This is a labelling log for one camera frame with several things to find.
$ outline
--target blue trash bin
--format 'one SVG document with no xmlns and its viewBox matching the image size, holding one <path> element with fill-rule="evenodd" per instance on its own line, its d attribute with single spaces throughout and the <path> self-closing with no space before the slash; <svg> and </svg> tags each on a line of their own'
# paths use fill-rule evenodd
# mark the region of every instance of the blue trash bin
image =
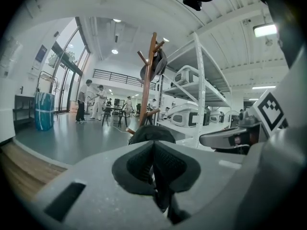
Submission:
<svg viewBox="0 0 307 230">
<path fill-rule="evenodd" d="M 49 130 L 53 127 L 54 95 L 44 92 L 35 94 L 35 127 Z"/>
</svg>

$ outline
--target black slot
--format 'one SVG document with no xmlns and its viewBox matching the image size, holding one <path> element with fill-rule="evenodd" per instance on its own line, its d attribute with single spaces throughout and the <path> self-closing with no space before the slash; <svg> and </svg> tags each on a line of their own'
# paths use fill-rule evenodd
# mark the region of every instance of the black slot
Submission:
<svg viewBox="0 0 307 230">
<path fill-rule="evenodd" d="M 84 188 L 85 185 L 82 183 L 71 183 L 46 207 L 44 212 L 53 219 L 62 222 Z"/>
</svg>

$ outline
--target fluorescent light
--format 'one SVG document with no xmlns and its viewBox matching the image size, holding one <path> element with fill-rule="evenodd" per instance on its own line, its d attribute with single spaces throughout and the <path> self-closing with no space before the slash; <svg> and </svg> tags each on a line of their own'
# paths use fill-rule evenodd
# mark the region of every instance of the fluorescent light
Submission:
<svg viewBox="0 0 307 230">
<path fill-rule="evenodd" d="M 259 89 L 274 89 L 276 86 L 262 86 L 262 87 L 253 87 L 253 90 Z"/>
<path fill-rule="evenodd" d="M 255 37 L 267 36 L 277 33 L 276 26 L 274 24 L 264 24 L 254 27 Z"/>
</svg>

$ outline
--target gray floor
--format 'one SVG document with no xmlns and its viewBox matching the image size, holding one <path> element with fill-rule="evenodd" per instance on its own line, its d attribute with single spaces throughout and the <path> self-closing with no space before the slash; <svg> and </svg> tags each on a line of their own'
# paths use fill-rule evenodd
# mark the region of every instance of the gray floor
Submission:
<svg viewBox="0 0 307 230">
<path fill-rule="evenodd" d="M 58 120 L 55 116 L 52 129 L 37 131 L 34 126 L 29 126 L 20 130 L 16 139 L 48 158 L 75 164 L 85 157 L 127 145 L 131 135 L 125 131 L 124 119 L 121 128 L 117 124 L 113 127 L 116 120 L 118 116 L 111 117 L 109 126 L 105 122 L 101 127 L 98 120 L 77 124 L 74 113 L 61 114 Z M 137 122 L 135 117 L 128 118 L 128 126 L 133 129 Z"/>
</svg>

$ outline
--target black railing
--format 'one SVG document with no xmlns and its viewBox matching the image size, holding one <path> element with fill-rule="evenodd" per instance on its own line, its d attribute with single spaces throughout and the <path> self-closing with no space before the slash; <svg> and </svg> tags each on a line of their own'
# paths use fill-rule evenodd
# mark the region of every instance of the black railing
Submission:
<svg viewBox="0 0 307 230">
<path fill-rule="evenodd" d="M 99 69 L 94 69 L 94 74 L 93 78 L 98 78 L 98 79 L 105 79 L 109 81 L 114 81 L 114 82 L 121 82 L 125 84 L 130 84 L 138 87 L 143 87 L 143 84 L 140 83 L 137 78 L 127 76 L 124 74 L 119 74 L 111 71 L 104 71 L 104 70 L 99 70 Z M 149 88 L 151 90 L 155 90 L 155 83 L 151 82 L 149 85 Z"/>
</svg>

